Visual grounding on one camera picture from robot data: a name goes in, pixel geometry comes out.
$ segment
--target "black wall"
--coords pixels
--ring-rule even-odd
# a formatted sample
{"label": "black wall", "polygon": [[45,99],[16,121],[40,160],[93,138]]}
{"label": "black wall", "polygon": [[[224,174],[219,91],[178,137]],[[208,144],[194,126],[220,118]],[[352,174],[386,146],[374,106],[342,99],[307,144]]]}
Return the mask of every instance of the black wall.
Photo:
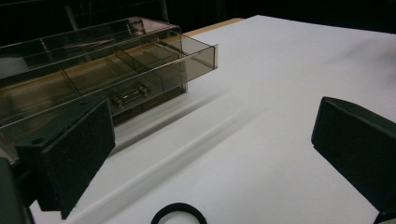
{"label": "black wall", "polygon": [[[24,0],[0,3],[0,46],[71,31],[64,6],[79,27],[141,16],[161,20],[156,0]],[[265,15],[294,21],[396,34],[396,0],[166,0],[169,21],[188,32],[231,18]]]}

